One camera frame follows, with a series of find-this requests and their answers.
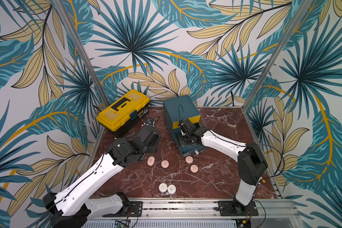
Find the teal drawer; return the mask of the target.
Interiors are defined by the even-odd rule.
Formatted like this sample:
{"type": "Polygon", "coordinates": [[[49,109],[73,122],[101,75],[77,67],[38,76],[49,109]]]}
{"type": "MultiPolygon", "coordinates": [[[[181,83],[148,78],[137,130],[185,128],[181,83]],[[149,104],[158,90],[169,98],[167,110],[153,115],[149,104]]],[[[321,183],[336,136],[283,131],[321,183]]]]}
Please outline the teal drawer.
{"type": "Polygon", "coordinates": [[[185,158],[187,156],[192,156],[194,154],[202,153],[207,149],[206,146],[203,145],[189,145],[189,144],[183,144],[181,143],[179,137],[181,136],[180,129],[174,129],[173,130],[173,141],[176,143],[177,148],[180,152],[180,155],[182,158],[185,158]]]}

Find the yellow top drawer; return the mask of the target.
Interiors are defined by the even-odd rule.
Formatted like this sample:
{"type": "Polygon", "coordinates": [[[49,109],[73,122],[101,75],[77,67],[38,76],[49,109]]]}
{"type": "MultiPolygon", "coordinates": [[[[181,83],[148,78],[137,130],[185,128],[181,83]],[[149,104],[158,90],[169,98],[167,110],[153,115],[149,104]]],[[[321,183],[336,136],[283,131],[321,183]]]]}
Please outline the yellow top drawer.
{"type": "MultiPolygon", "coordinates": [[[[200,121],[201,115],[198,116],[193,116],[193,117],[188,117],[188,119],[191,121],[192,124],[198,123],[200,121]]],[[[178,124],[180,120],[186,119],[185,117],[175,117],[172,119],[172,127],[173,129],[178,128],[178,124]]]]}

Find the teal drawer cabinet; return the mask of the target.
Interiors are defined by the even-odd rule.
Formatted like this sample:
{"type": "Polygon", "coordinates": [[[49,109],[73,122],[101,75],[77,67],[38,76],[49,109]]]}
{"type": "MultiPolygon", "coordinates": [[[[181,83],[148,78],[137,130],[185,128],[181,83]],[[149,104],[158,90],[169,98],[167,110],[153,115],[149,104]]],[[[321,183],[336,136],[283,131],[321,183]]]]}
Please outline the teal drawer cabinet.
{"type": "Polygon", "coordinates": [[[200,112],[188,95],[163,101],[164,122],[170,137],[173,137],[173,118],[178,116],[188,119],[188,117],[198,115],[200,115],[200,112]]]}

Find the white round earphone case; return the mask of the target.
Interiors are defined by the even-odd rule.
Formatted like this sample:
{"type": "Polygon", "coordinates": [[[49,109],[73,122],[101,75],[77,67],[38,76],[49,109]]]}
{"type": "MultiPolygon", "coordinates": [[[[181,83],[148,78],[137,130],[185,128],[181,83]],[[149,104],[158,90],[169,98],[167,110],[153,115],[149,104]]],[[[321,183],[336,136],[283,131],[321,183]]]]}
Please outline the white round earphone case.
{"type": "Polygon", "coordinates": [[[170,194],[170,195],[173,195],[175,194],[177,191],[177,188],[175,185],[169,185],[168,188],[167,188],[167,192],[170,194]]]}
{"type": "Polygon", "coordinates": [[[165,193],[168,191],[168,185],[166,183],[161,183],[158,189],[161,193],[165,193]]]}

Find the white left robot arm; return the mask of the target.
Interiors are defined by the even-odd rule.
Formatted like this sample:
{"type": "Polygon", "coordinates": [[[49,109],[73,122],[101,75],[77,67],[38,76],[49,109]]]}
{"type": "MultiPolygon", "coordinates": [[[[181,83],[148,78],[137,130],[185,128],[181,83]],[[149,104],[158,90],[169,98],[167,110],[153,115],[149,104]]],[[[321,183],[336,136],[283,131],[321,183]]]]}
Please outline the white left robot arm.
{"type": "Polygon", "coordinates": [[[74,183],[43,198],[51,213],[51,226],[80,228],[93,218],[127,216],[131,202],[123,192],[100,199],[91,196],[128,165],[139,162],[147,153],[156,153],[160,139],[161,132],[148,124],[134,134],[114,139],[99,160],[74,183]]]}

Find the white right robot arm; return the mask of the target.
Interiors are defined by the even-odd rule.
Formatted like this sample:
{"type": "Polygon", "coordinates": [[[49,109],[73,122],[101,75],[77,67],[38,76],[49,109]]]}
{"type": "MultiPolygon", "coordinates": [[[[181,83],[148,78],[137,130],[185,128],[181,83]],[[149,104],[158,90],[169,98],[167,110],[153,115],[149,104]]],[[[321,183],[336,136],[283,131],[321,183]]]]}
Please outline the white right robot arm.
{"type": "Polygon", "coordinates": [[[197,127],[189,119],[179,121],[178,127],[183,144],[212,148],[238,163],[240,183],[234,202],[238,206],[248,206],[252,202],[258,183],[268,168],[268,163],[259,146],[255,143],[237,142],[208,128],[197,127]]]}

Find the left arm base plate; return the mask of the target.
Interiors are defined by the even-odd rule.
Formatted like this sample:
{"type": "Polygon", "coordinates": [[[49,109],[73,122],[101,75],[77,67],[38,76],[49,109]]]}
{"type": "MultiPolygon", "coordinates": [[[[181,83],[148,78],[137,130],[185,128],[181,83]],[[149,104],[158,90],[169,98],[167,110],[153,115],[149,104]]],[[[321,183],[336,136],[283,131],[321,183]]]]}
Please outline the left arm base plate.
{"type": "Polygon", "coordinates": [[[142,201],[130,201],[123,206],[116,214],[105,214],[104,218],[120,218],[120,217],[140,217],[143,210],[142,201]]]}

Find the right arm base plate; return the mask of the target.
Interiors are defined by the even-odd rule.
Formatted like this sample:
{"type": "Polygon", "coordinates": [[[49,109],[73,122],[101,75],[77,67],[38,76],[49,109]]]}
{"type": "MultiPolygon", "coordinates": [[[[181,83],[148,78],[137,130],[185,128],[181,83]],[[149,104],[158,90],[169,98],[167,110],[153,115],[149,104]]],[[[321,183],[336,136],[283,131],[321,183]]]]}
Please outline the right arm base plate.
{"type": "Polygon", "coordinates": [[[253,217],[258,216],[258,210],[254,201],[251,201],[247,206],[239,203],[235,200],[222,200],[217,202],[218,206],[215,208],[216,211],[220,212],[223,217],[226,216],[245,216],[253,217]]]}

